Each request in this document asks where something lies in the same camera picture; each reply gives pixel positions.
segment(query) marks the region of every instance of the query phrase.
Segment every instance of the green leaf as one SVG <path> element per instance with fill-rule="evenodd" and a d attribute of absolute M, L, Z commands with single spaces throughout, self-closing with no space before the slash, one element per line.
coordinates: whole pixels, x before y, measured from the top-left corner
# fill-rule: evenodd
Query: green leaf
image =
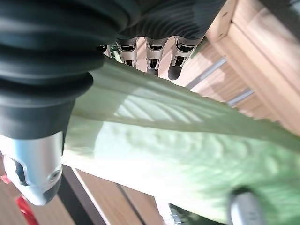
<path fill-rule="evenodd" d="M 229 194 L 259 196 L 269 225 L 300 209 L 300 138 L 113 60 L 78 98 L 63 162 L 226 223 Z"/>

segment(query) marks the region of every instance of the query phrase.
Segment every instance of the wooden frame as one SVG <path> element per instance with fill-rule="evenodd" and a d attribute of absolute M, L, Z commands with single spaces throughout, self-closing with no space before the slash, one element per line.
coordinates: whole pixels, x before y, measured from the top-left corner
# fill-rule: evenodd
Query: wooden frame
<path fill-rule="evenodd" d="M 297 38 L 258 0 L 228 0 L 207 38 L 278 120 L 300 134 Z"/>

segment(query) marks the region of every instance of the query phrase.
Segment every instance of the wooden board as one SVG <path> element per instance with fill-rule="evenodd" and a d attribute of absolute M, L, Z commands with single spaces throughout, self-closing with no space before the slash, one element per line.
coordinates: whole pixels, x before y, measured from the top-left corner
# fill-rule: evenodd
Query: wooden board
<path fill-rule="evenodd" d="M 228 33 L 237 0 L 227 0 L 206 33 L 211 42 L 217 42 Z"/>
<path fill-rule="evenodd" d="M 8 192 L 6 184 L 3 182 L 0 182 L 0 196 L 0 225 L 27 225 L 24 216 Z"/>
<path fill-rule="evenodd" d="M 116 183 L 80 170 L 77 176 L 108 225 L 142 225 Z"/>
<path fill-rule="evenodd" d="M 164 225 L 156 205 L 154 197 L 145 193 L 122 186 L 124 192 L 142 217 L 146 225 Z"/>
<path fill-rule="evenodd" d="M 286 128 L 300 134 L 300 96 L 255 45 L 234 25 L 213 46 Z"/>
<path fill-rule="evenodd" d="M 75 225 L 58 196 L 54 197 L 47 205 L 35 206 L 30 203 L 30 207 L 41 225 Z"/>
<path fill-rule="evenodd" d="M 300 42 L 258 0 L 239 0 L 233 23 L 300 94 Z"/>
<path fill-rule="evenodd" d="M 237 107 L 241 113 L 249 117 L 275 120 L 275 117 L 272 116 L 268 108 L 261 102 L 256 94 L 252 94 L 240 101 L 235 107 Z"/>
<path fill-rule="evenodd" d="M 217 101 L 227 102 L 239 95 L 247 87 L 245 82 L 226 63 L 195 86 L 192 91 Z"/>

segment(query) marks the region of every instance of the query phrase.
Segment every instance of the silver metal part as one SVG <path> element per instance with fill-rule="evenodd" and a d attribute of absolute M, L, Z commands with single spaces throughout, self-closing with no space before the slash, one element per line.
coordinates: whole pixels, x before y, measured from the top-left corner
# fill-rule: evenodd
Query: silver metal part
<path fill-rule="evenodd" d="M 117 45 L 120 52 L 120 57 L 123 63 L 136 67 L 136 48 L 137 38 L 127 40 L 125 44 L 120 44 L 117 41 Z"/>
<path fill-rule="evenodd" d="M 199 76 L 197 76 L 195 79 L 193 79 L 186 87 L 189 90 L 191 90 L 193 87 L 195 87 L 197 84 L 199 84 L 201 81 L 203 81 L 209 75 L 211 75 L 214 71 L 216 71 L 218 68 L 220 68 L 226 62 L 227 62 L 226 58 L 224 58 L 224 57 L 220 58 L 218 61 L 216 61 L 214 64 L 212 64 L 206 70 L 204 70 Z"/>
<path fill-rule="evenodd" d="M 153 40 L 146 37 L 145 40 L 147 68 L 158 70 L 161 58 L 163 56 L 164 46 L 168 38 Z"/>
<path fill-rule="evenodd" d="M 179 217 L 178 212 L 170 208 L 168 202 L 159 197 L 154 197 L 159 214 L 162 216 L 165 225 L 187 225 Z"/>
<path fill-rule="evenodd" d="M 20 140 L 0 135 L 7 177 L 34 205 L 45 205 L 57 193 L 62 175 L 63 134 Z"/>
<path fill-rule="evenodd" d="M 172 66 L 183 67 L 184 63 L 189 59 L 202 39 L 203 38 L 196 40 L 193 45 L 191 45 L 191 40 L 183 37 L 175 37 L 175 45 L 172 51 Z"/>
<path fill-rule="evenodd" d="M 227 104 L 231 107 L 235 106 L 236 104 L 238 104 L 239 102 L 241 102 L 242 100 L 248 98 L 250 95 L 252 95 L 254 93 L 253 90 L 247 88 L 245 90 L 243 90 L 238 96 L 235 96 L 234 98 L 230 99 Z"/>
<path fill-rule="evenodd" d="M 253 193 L 245 192 L 233 197 L 229 225 L 266 225 L 262 208 Z"/>

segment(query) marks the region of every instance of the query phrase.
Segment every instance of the red object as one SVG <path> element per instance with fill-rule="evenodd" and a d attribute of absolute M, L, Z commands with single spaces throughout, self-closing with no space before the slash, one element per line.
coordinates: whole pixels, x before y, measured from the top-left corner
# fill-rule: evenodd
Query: red object
<path fill-rule="evenodd" d="M 6 176 L 6 174 L 2 175 L 1 177 L 1 180 L 6 183 L 6 184 L 9 184 L 11 181 L 9 180 L 9 178 Z"/>
<path fill-rule="evenodd" d="M 23 213 L 29 225 L 39 225 L 36 218 L 33 215 L 33 212 L 31 211 L 30 206 L 22 196 L 17 198 L 15 200 L 15 203 L 19 207 L 20 211 Z"/>

